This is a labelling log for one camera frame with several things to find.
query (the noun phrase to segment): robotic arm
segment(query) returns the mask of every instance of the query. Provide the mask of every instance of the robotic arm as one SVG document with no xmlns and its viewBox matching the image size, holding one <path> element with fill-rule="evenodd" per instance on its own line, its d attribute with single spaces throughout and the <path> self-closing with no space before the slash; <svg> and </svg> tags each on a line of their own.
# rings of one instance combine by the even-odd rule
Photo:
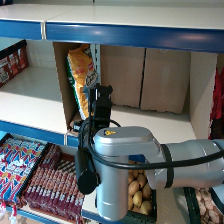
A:
<svg viewBox="0 0 224 224">
<path fill-rule="evenodd" d="M 93 116 L 90 113 L 82 124 L 75 156 L 79 190 L 88 194 L 97 187 L 100 216 L 117 221 L 126 215 L 128 169 L 145 169 L 152 189 L 207 188 L 223 183 L 223 140 L 160 145 L 146 128 L 109 128 L 109 123 L 114 122 L 110 120 L 111 92 L 111 87 L 97 85 L 90 93 L 89 111 Z M 137 154 L 143 154 L 146 163 L 128 164 L 129 155 Z"/>
</svg>

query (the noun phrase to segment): yellow snack bag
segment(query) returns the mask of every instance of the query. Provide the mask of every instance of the yellow snack bag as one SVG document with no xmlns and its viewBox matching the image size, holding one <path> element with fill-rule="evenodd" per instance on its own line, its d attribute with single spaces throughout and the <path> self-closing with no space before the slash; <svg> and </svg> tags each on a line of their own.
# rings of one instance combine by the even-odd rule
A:
<svg viewBox="0 0 224 224">
<path fill-rule="evenodd" d="M 88 117 L 88 91 L 98 81 L 89 44 L 69 50 L 67 58 L 68 78 L 74 89 L 80 116 Z"/>
</svg>

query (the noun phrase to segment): cardboard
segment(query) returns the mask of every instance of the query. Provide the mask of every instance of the cardboard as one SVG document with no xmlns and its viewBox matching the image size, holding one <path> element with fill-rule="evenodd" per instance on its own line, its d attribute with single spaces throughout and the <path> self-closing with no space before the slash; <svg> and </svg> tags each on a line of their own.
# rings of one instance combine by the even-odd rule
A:
<svg viewBox="0 0 224 224">
<path fill-rule="evenodd" d="M 190 121 L 197 139 L 210 134 L 217 54 L 191 53 Z"/>
<path fill-rule="evenodd" d="M 141 109 L 182 113 L 189 73 L 190 52 L 147 49 Z"/>
<path fill-rule="evenodd" d="M 113 87 L 112 102 L 139 107 L 144 48 L 101 45 L 101 83 Z"/>
<path fill-rule="evenodd" d="M 57 42 L 53 43 L 53 46 L 64 113 L 67 127 L 69 127 L 75 114 L 78 114 L 78 108 L 67 78 L 66 57 L 69 49 L 75 49 L 80 45 Z M 116 120 L 122 126 L 130 126 L 134 124 L 133 119 L 135 119 L 137 122 L 135 125 L 151 128 L 158 139 L 160 139 L 160 135 L 163 135 L 163 132 L 166 132 L 165 130 L 162 131 L 158 125 L 171 127 L 177 122 L 177 126 L 182 127 L 183 132 L 177 133 L 177 131 L 174 131 L 173 139 L 169 138 L 172 139 L 172 142 L 175 142 L 175 139 L 176 142 L 179 142 L 182 139 L 181 136 L 188 134 L 189 139 L 193 139 L 193 135 L 196 138 L 208 138 L 215 69 L 216 66 L 223 66 L 222 60 L 223 55 L 221 54 L 147 49 L 141 109 L 181 113 L 185 105 L 184 118 L 173 114 L 172 119 L 167 116 L 165 119 L 165 114 L 169 113 L 154 111 L 154 115 L 152 115 L 144 112 L 147 114 L 144 114 L 143 123 L 140 124 L 140 118 L 134 116 L 131 118 L 129 108 L 122 107 L 125 113 L 120 113 Z M 143 64 L 144 49 L 142 48 L 101 46 L 102 85 L 113 87 L 112 102 L 114 104 L 139 107 Z M 187 120 L 190 116 L 191 131 L 186 130 L 184 126 L 186 114 Z M 155 116 L 156 119 L 161 120 L 156 121 L 155 128 L 153 128 L 155 122 L 153 123 L 150 120 L 149 124 L 147 123 L 150 116 Z"/>
<path fill-rule="evenodd" d="M 70 49 L 75 49 L 79 46 L 80 44 L 53 42 L 55 62 L 67 127 L 69 127 L 71 120 L 78 111 L 78 107 L 73 94 L 73 89 L 67 76 L 66 58 Z"/>
</svg>

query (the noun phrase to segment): potato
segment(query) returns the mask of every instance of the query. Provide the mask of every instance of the potato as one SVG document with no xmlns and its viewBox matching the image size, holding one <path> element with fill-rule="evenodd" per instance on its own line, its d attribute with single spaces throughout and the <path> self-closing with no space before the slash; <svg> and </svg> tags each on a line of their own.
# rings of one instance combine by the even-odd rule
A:
<svg viewBox="0 0 224 224">
<path fill-rule="evenodd" d="M 137 180 L 134 180 L 129 186 L 128 186 L 128 194 L 133 196 L 136 191 L 139 190 L 139 183 Z"/>
<path fill-rule="evenodd" d="M 142 204 L 142 192 L 141 191 L 137 191 L 134 194 L 133 197 L 133 204 L 135 205 L 135 207 L 140 208 L 141 204 Z"/>
<path fill-rule="evenodd" d="M 138 173 L 143 173 L 144 170 L 138 170 Z"/>
<path fill-rule="evenodd" d="M 152 189 L 149 186 L 149 183 L 147 183 L 143 190 L 142 190 L 142 197 L 148 199 L 151 195 Z"/>
<path fill-rule="evenodd" d="M 147 182 L 146 177 L 141 173 L 138 175 L 137 181 L 139 182 L 140 188 L 143 188 Z"/>
<path fill-rule="evenodd" d="M 134 180 L 134 177 L 132 176 L 132 174 L 128 174 L 128 185 Z"/>
<path fill-rule="evenodd" d="M 134 178 L 137 178 L 138 170 L 132 170 L 132 175 L 133 175 Z"/>
<path fill-rule="evenodd" d="M 139 208 L 136 208 L 135 206 L 134 206 L 134 208 L 132 209 L 132 211 L 133 211 L 133 212 L 138 212 L 138 213 L 140 213 L 140 209 L 139 209 Z"/>
<path fill-rule="evenodd" d="M 133 199 L 131 195 L 128 195 L 128 210 L 132 210 L 133 207 Z"/>
<path fill-rule="evenodd" d="M 152 203 L 149 201 L 144 201 L 140 208 L 140 213 L 150 215 L 152 213 Z"/>
</svg>

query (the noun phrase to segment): black cable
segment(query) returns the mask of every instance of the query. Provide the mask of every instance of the black cable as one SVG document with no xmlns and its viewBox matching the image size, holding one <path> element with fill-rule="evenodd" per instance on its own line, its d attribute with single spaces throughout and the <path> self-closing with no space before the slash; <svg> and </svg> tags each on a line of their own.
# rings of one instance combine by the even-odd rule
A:
<svg viewBox="0 0 224 224">
<path fill-rule="evenodd" d="M 118 124 L 116 121 L 111 120 L 111 119 L 106 119 L 106 118 L 95 118 L 94 121 L 108 121 L 110 123 L 113 123 L 117 125 L 118 127 L 121 127 L 120 124 Z"/>
<path fill-rule="evenodd" d="M 180 160 L 180 161 L 173 161 L 173 162 L 163 162 L 163 163 L 147 163 L 147 164 L 124 164 L 124 163 L 113 163 L 104 160 L 100 155 L 98 155 L 92 148 L 90 143 L 90 133 L 91 133 L 91 111 L 92 105 L 90 106 L 89 110 L 89 126 L 88 126 L 88 133 L 87 133 L 87 147 L 92 154 L 92 157 L 97 160 L 98 162 L 110 166 L 117 169 L 127 169 L 127 170 L 152 170 L 152 169 L 165 169 L 165 168 L 176 168 L 176 167 L 187 167 L 187 166 L 196 166 L 203 163 L 208 163 L 216 159 L 220 159 L 224 157 L 224 150 L 213 153 L 208 156 L 199 157 L 196 159 L 189 159 L 189 160 Z"/>
</svg>

